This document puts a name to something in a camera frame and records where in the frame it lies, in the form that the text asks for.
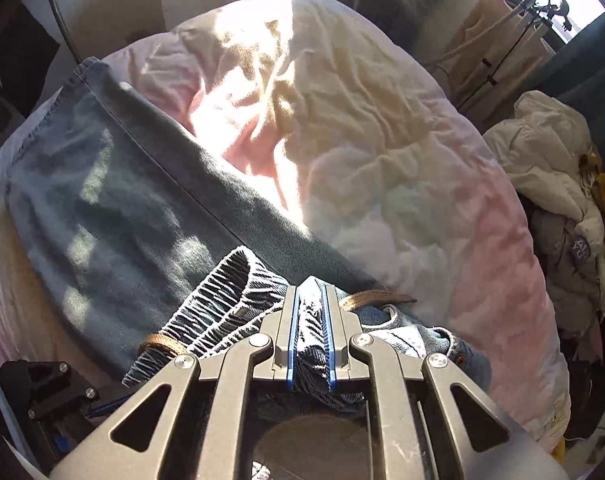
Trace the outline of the metal clothes rack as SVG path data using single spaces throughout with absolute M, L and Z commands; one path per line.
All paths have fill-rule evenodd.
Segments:
M 70 31 L 67 27 L 66 21 L 63 17 L 63 13 L 60 10 L 60 6 L 58 5 L 57 0 L 48 0 L 48 5 L 50 6 L 54 21 L 57 25 L 58 30 L 60 31 L 60 34 L 62 35 L 67 49 L 69 50 L 71 56 L 74 58 L 75 62 L 77 64 L 80 64 L 82 62 L 82 57 L 74 43 L 74 40 L 72 40 Z

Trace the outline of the blue curtain right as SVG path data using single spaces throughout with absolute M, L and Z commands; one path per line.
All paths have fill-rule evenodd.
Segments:
M 605 167 L 605 13 L 535 70 L 522 90 L 538 90 L 580 112 Z

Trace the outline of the garment steamer stand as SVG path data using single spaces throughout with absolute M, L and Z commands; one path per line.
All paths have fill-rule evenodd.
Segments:
M 446 77 L 448 96 L 467 118 L 482 122 L 495 114 L 533 70 L 553 57 L 545 41 L 553 20 L 563 18 L 566 0 L 477 0 L 443 54 L 424 66 Z

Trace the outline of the pink white bed duvet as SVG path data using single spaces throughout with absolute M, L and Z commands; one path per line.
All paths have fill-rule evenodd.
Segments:
M 365 333 L 444 353 L 544 450 L 560 442 L 568 370 L 515 189 L 380 29 L 335 0 L 240 0 L 94 60 L 374 278 L 339 298 Z M 18 148 L 80 64 L 0 148 L 0 367 L 64 361 L 123 384 L 63 326 L 6 200 Z

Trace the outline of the dark hanging clothes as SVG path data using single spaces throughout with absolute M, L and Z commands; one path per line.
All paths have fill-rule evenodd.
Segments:
M 22 116 L 30 114 L 59 48 L 27 7 L 18 6 L 0 33 L 0 130 L 12 117 L 6 103 Z

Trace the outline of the yellow cloth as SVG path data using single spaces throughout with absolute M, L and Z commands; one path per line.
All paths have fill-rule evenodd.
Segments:
M 592 150 L 580 156 L 581 180 L 603 215 L 605 224 L 605 172 L 600 154 Z

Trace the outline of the white puffer jacket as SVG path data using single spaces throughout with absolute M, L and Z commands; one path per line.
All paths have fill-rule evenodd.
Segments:
M 484 139 L 519 195 L 529 220 L 557 326 L 579 336 L 605 315 L 605 224 L 583 184 L 580 156 L 597 149 L 586 118 L 540 91 L 523 93 L 510 119 Z

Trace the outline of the blue denim jeans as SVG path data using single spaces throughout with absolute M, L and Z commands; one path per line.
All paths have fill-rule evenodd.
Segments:
M 327 383 L 320 289 L 339 298 L 376 281 L 289 221 L 229 162 L 89 58 L 29 131 L 8 170 L 22 247 L 72 338 L 132 387 L 169 361 L 166 335 L 199 358 L 259 330 L 301 290 L 294 389 L 263 393 L 268 422 L 365 411 Z

